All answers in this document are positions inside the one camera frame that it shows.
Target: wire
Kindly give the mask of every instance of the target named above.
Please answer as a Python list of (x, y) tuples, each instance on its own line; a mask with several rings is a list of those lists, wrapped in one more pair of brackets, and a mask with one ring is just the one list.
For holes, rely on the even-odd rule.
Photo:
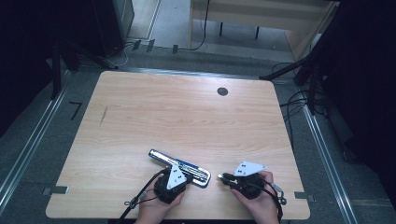
[(157, 176), (164, 174), (166, 172), (169, 171), (169, 168), (165, 168), (163, 170), (161, 170), (160, 172), (158, 172), (157, 174), (155, 174), (149, 181), (148, 183), (145, 185), (145, 187), (143, 187), (140, 192), (136, 195), (136, 197), (134, 197), (131, 202), (129, 203), (129, 206), (125, 209), (125, 211), (122, 213), (122, 215), (120, 216), (120, 218), (117, 221), (117, 224), (121, 224), (123, 222), (123, 220), (125, 219), (126, 215), (128, 215), (128, 213), (134, 209), (138, 204), (139, 204), (139, 198), (140, 195), (143, 194), (143, 192), (146, 190), (146, 188), (151, 184), (152, 181), (154, 181), (155, 178), (157, 178)]
[(111, 62), (109, 59), (105, 59), (105, 60), (106, 60), (108, 63), (113, 64), (114, 66), (123, 66), (123, 65), (127, 64), (127, 63), (128, 63), (128, 60), (129, 60), (129, 57), (128, 57), (128, 54), (126, 53), (126, 50), (127, 50), (129, 47), (134, 46), (134, 42), (131, 42), (131, 43), (133, 43), (133, 44), (127, 45), (127, 46), (125, 46), (124, 49), (123, 49), (123, 53), (124, 53), (124, 55), (125, 55), (125, 61), (124, 61), (123, 63), (113, 63), (113, 62)]
[[(279, 105), (280, 107), (284, 107), (284, 106), (286, 107), (286, 115), (283, 116), (283, 120), (285, 122), (287, 122), (288, 126), (289, 126), (290, 144), (291, 144), (291, 150), (293, 152), (294, 152), (294, 135), (293, 135), (293, 129), (291, 127), (291, 119), (290, 118), (291, 118), (291, 116), (298, 114), (304, 108), (304, 106), (307, 105), (308, 98), (300, 98), (300, 99), (297, 99), (297, 100), (292, 100), (292, 99), (295, 96), (297, 96), (298, 94), (301, 94), (303, 92), (309, 92), (309, 90), (297, 91), (289, 98), (287, 103)], [(320, 91), (315, 92), (315, 94), (325, 95), (324, 92), (320, 92)], [(326, 98), (314, 99), (314, 110), (315, 110), (316, 113), (327, 117), (326, 108), (323, 108), (322, 112), (318, 111), (315, 108), (316, 105), (322, 105), (324, 107), (324, 105), (325, 105), (324, 102), (323, 102), (324, 100), (326, 100)]]
[(278, 67), (279, 65), (281, 65), (281, 64), (291, 64), (291, 63), (277, 63), (277, 64), (275, 64), (275, 65), (272, 67), (272, 69), (271, 69), (272, 73), (274, 73), (274, 69), (275, 69), (276, 67)]
[(204, 38), (202, 39), (201, 44), (195, 49), (180, 49), (180, 50), (197, 50), (204, 44), (204, 42), (206, 40), (206, 23), (207, 23), (207, 13), (209, 12), (209, 3), (210, 3), (210, 0), (207, 0), (206, 14), (205, 14), (205, 23), (204, 23)]
[(154, 197), (154, 198), (150, 198), (150, 199), (144, 200), (144, 201), (140, 201), (140, 202), (139, 202), (139, 203), (137, 203), (136, 205), (138, 205), (138, 204), (140, 204), (140, 203), (144, 203), (144, 202), (148, 202), (148, 201), (151, 201), (151, 200), (157, 199), (157, 198), (158, 198), (158, 196), (157, 196), (157, 197)]
[(277, 197), (277, 190), (270, 183), (266, 182), (265, 180), (263, 180), (263, 182), (264, 182), (264, 184), (266, 184), (269, 187), (271, 187), (271, 189), (274, 191), (275, 194), (271, 193), (268, 189), (262, 188), (260, 186), (254, 185), (254, 184), (247, 183), (247, 185), (251, 186), (253, 188), (258, 188), (258, 189), (264, 191), (265, 193), (267, 193), (269, 196), (271, 196), (271, 198), (273, 199), (273, 201), (274, 201), (274, 203), (276, 205), (276, 208), (277, 208), (277, 220), (280, 223), (280, 220), (283, 217), (283, 210), (282, 210), (282, 206), (280, 205), (279, 200), (285, 200), (285, 199), (283, 197), (278, 198)]

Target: person's right hand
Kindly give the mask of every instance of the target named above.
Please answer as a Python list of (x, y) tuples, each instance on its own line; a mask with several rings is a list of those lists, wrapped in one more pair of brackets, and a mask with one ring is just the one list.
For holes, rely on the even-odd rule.
[(158, 178), (155, 178), (146, 188), (147, 194), (142, 198), (142, 203), (139, 204), (139, 214), (135, 224), (159, 224), (172, 208), (180, 204), (184, 192), (177, 195), (170, 204), (163, 203), (157, 198), (157, 195), (154, 193), (154, 186)]
[[(274, 178), (271, 172), (261, 171), (258, 172), (261, 179), (265, 180), (268, 183), (273, 183)], [(274, 190), (267, 185), (265, 185), (265, 189), (267, 189), (272, 194), (276, 195)], [(253, 216), (254, 220), (258, 224), (278, 224), (277, 220), (277, 208), (272, 199), (272, 197), (262, 191), (259, 197), (249, 200), (243, 194), (241, 194), (236, 189), (231, 189), (233, 195), (247, 208), (250, 214)]]

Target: wooden table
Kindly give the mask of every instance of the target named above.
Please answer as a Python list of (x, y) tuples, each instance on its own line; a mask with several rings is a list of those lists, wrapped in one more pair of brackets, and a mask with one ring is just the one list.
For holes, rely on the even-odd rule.
[[(324, 0), (211, 0), (207, 19), (285, 30), (297, 61), (316, 35), (327, 27), (335, 5)], [(205, 19), (206, 6), (207, 0), (191, 0), (189, 48), (192, 21)]]
[(188, 185), (169, 219), (251, 219), (217, 178), (240, 161), (274, 172), (285, 219), (309, 217), (307, 201), (294, 197), (304, 189), (271, 82), (122, 72), (100, 76), (57, 182), (69, 192), (51, 196), (47, 216), (120, 217), (164, 168), (148, 156), (152, 148), (212, 174), (206, 189)]

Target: black cord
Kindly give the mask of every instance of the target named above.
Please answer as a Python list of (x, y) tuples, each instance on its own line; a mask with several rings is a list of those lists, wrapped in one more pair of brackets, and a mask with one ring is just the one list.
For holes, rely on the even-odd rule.
[[(275, 64), (275, 65), (272, 67), (272, 69), (271, 69), (272, 73), (274, 73), (274, 72), (275, 72), (274, 69), (275, 69), (276, 67), (278, 67), (279, 65), (281, 65), (281, 64), (292, 64), (292, 63), (277, 63), (277, 64)], [(297, 68), (295, 68), (295, 69), (292, 70), (295, 76), (297, 76), (297, 74), (296, 74), (296, 72), (295, 72), (296, 69), (297, 69)]]
[(304, 105), (306, 105), (306, 103), (297, 105), (296, 107), (294, 107), (294, 108), (289, 112), (288, 115), (286, 115), (285, 117), (283, 117), (283, 119), (284, 119), (285, 121), (288, 121), (288, 120), (290, 119), (291, 116), (293, 116), (293, 115), (295, 115), (295, 114), (298, 114), (298, 113), (303, 109)]
[(293, 137), (293, 129), (291, 128), (291, 121), (290, 121), (290, 102), (291, 99), (294, 98), (296, 95), (305, 92), (305, 91), (297, 91), (296, 93), (294, 93), (288, 100), (287, 103), (287, 109), (286, 109), (286, 115), (287, 115), (287, 122), (289, 125), (289, 132), (290, 132), (290, 144), (291, 144), (291, 150), (294, 152), (294, 137)]
[(157, 199), (157, 198), (158, 198), (158, 196), (154, 197), (154, 198), (150, 198), (150, 199), (144, 200), (144, 201), (141, 201), (141, 202), (137, 203), (136, 205), (138, 205), (140, 203), (148, 202), (148, 201), (151, 201), (151, 200), (154, 200), (154, 199)]
[(161, 170), (160, 172), (158, 172), (157, 174), (155, 174), (155, 175), (148, 181), (148, 183), (145, 185), (145, 187), (143, 187), (143, 188), (140, 190), (140, 192), (136, 195), (136, 197), (134, 197), (134, 198), (131, 200), (131, 202), (129, 203), (129, 206), (128, 206), (128, 207), (125, 209), (125, 211), (122, 213), (122, 215), (120, 216), (119, 220), (117, 220), (117, 224), (123, 223), (123, 220), (125, 219), (126, 215), (128, 215), (128, 213), (129, 213), (132, 209), (134, 209), (134, 208), (139, 204), (139, 198), (140, 198), (140, 196), (143, 194), (143, 192), (146, 190), (146, 188), (151, 184), (151, 182), (152, 182), (155, 178), (157, 178), (157, 176), (159, 176), (159, 175), (161, 175), (161, 174), (164, 174), (164, 173), (166, 173), (166, 172), (168, 172), (168, 171), (169, 171), (169, 168), (167, 167), (167, 168)]
[(304, 99), (293, 100), (293, 101), (287, 102), (287, 103), (282, 104), (282, 105), (279, 105), (279, 106), (280, 106), (280, 107), (283, 107), (283, 106), (286, 106), (286, 105), (298, 104), (298, 103), (300, 103), (300, 102), (301, 102), (302, 100), (304, 100)]
[(210, 0), (207, 0), (206, 14), (205, 14), (205, 23), (204, 23), (204, 38), (202, 39), (202, 42), (201, 42), (200, 46), (198, 46), (195, 49), (180, 49), (180, 50), (197, 50), (204, 44), (204, 42), (206, 40), (206, 23), (207, 23), (207, 13), (209, 12), (209, 3), (210, 3)]
[(263, 180), (263, 182), (264, 182), (264, 184), (266, 184), (269, 187), (271, 187), (271, 189), (274, 191), (275, 194), (271, 193), (270, 191), (268, 191), (265, 188), (262, 188), (260, 186), (254, 185), (254, 184), (247, 183), (247, 185), (251, 186), (251, 187), (254, 187), (254, 188), (257, 188), (257, 189), (260, 189), (260, 190), (264, 191), (265, 193), (267, 193), (268, 195), (271, 196), (272, 200), (274, 201), (274, 203), (276, 205), (276, 208), (277, 208), (277, 220), (280, 223), (280, 221), (281, 221), (281, 219), (283, 217), (283, 210), (282, 210), (282, 206), (280, 205), (279, 198), (277, 197), (277, 190), (270, 183), (266, 182), (265, 180)]

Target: light wood grain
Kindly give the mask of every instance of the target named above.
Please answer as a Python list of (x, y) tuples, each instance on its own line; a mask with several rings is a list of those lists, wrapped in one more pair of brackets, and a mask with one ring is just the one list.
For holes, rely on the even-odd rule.
[[(229, 94), (218, 95), (219, 87)], [(285, 219), (309, 217), (306, 200), (294, 198), (304, 188), (271, 82), (122, 72), (100, 76), (57, 182), (70, 190), (51, 196), (47, 215), (120, 217), (123, 203), (164, 168), (148, 156), (152, 148), (212, 174), (206, 189), (188, 185), (167, 218), (251, 219), (217, 179), (240, 161), (274, 172), (288, 199)]]

